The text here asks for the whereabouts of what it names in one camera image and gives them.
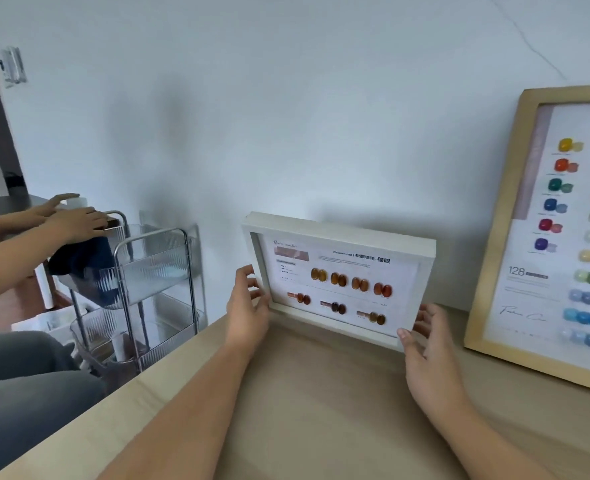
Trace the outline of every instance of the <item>nail swatch board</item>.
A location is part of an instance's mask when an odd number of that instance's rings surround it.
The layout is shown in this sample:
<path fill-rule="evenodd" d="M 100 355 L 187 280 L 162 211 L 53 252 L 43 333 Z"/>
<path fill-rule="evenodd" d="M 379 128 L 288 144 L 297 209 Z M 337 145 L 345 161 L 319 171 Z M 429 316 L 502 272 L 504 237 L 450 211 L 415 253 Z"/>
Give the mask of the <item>nail swatch board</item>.
<path fill-rule="evenodd" d="M 244 231 L 275 309 L 401 346 L 396 330 L 413 325 L 435 241 L 255 212 Z"/>
<path fill-rule="evenodd" d="M 469 328 L 479 324 L 487 300 L 483 280 L 496 224 Z M 590 103 L 537 108 L 500 262 L 481 339 L 471 348 L 510 357 L 493 352 L 501 345 L 566 363 L 578 368 L 569 379 L 582 383 L 581 370 L 590 371 Z M 513 362 L 567 378 L 554 362 L 541 368 L 530 359 Z"/>

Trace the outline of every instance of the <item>white box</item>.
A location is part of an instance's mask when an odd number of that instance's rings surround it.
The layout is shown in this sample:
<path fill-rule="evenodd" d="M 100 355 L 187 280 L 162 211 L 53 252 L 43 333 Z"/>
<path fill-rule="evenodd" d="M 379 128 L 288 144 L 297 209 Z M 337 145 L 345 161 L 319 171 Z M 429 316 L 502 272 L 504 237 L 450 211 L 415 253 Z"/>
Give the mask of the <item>white box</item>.
<path fill-rule="evenodd" d="M 403 350 L 396 330 L 413 327 L 435 260 L 433 239 L 258 212 L 242 227 L 272 309 Z"/>

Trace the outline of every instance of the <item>wooden picture frame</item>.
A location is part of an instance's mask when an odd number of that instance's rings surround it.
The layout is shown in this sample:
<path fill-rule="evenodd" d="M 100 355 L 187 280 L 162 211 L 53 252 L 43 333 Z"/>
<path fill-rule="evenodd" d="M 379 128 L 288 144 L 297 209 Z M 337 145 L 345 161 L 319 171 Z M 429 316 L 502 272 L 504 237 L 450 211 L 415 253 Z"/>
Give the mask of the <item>wooden picture frame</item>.
<path fill-rule="evenodd" d="M 522 93 L 513 122 L 501 186 L 495 204 L 493 224 L 465 336 L 465 346 L 469 349 L 586 387 L 590 387 L 590 369 L 515 346 L 490 341 L 484 338 L 484 331 L 490 319 L 500 273 L 503 273 L 500 267 L 506 252 L 518 191 L 522 184 L 522 177 L 527 171 L 526 163 L 531 152 L 531 140 L 534 138 L 538 110 L 542 105 L 588 103 L 590 103 L 590 86 L 528 89 Z"/>

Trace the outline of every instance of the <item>white wall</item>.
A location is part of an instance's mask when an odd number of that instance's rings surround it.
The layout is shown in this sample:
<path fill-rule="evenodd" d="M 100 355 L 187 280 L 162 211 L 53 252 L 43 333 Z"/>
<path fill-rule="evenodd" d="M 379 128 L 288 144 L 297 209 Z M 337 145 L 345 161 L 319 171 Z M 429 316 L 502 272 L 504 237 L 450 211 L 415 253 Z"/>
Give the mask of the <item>white wall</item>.
<path fill-rule="evenodd" d="M 468 308 L 517 98 L 590 84 L 590 0 L 0 0 L 5 45 L 30 192 L 197 224 L 210 319 L 251 210 L 434 237 L 428 298 Z"/>

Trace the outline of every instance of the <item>hand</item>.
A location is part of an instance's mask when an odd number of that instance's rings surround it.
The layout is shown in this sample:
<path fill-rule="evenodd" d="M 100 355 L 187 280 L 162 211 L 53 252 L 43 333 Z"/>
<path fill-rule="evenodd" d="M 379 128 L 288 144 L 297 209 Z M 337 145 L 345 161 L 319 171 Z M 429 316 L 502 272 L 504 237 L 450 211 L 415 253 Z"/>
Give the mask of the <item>hand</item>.
<path fill-rule="evenodd" d="M 271 297 L 259 289 L 257 279 L 249 278 L 249 274 L 253 274 L 250 264 L 235 273 L 235 286 L 226 305 L 228 330 L 225 343 L 251 357 L 268 331 L 268 303 Z M 260 300 L 253 306 L 251 300 L 259 296 Z"/>
<path fill-rule="evenodd" d="M 51 215 L 57 212 L 57 206 L 63 200 L 73 197 L 79 197 L 79 194 L 55 195 L 55 197 L 50 199 L 48 202 L 44 202 L 41 205 L 36 205 L 30 209 L 13 214 L 17 219 L 17 227 L 19 227 L 21 230 L 27 230 L 44 224 L 48 217 L 51 217 Z"/>
<path fill-rule="evenodd" d="M 66 244 L 74 244 L 104 235 L 102 229 L 108 225 L 108 218 L 92 207 L 58 210 L 44 225 L 60 234 Z"/>
<path fill-rule="evenodd" d="M 437 305 L 420 306 L 413 330 L 425 336 L 428 345 L 422 353 L 411 332 L 397 331 L 406 353 L 406 382 L 415 402 L 441 431 L 450 417 L 472 409 L 446 311 Z"/>

